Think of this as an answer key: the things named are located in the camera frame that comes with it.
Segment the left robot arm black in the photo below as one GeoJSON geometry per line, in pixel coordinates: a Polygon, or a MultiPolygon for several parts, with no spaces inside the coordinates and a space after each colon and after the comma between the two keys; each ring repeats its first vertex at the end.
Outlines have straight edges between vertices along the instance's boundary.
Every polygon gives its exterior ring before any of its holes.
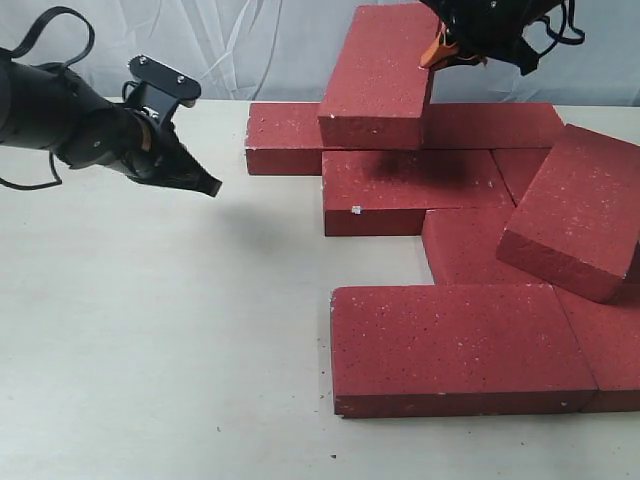
{"type": "Polygon", "coordinates": [[[24,65],[44,28],[57,16],[80,14],[54,6],[31,25],[12,50],[1,52],[1,143],[47,152],[72,170],[103,166],[129,180],[154,187],[200,192],[214,197],[221,180],[210,175],[179,140],[172,117],[200,98],[200,84],[149,56],[129,61],[132,75],[113,103],[99,95],[72,65],[95,43],[88,32],[84,49],[65,62],[24,65]]]}

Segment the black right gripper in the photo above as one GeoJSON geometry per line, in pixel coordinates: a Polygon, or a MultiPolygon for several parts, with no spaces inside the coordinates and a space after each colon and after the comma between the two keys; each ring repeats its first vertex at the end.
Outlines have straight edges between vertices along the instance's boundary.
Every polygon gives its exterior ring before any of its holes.
{"type": "Polygon", "coordinates": [[[420,68],[486,65],[497,60],[529,75],[557,45],[579,46],[585,32],[575,26],[574,1],[435,0],[424,3],[438,18],[432,44],[419,60],[420,68]],[[551,44],[542,52],[524,38],[540,22],[551,44]]]}

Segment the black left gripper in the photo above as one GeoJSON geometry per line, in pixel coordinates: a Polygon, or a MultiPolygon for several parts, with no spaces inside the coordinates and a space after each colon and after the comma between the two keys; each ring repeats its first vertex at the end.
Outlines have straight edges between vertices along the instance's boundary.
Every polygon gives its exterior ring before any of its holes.
{"type": "Polygon", "coordinates": [[[222,181],[195,160],[172,129],[158,129],[122,107],[110,107],[107,115],[114,129],[107,141],[108,169],[140,184],[217,196],[222,181]]]}

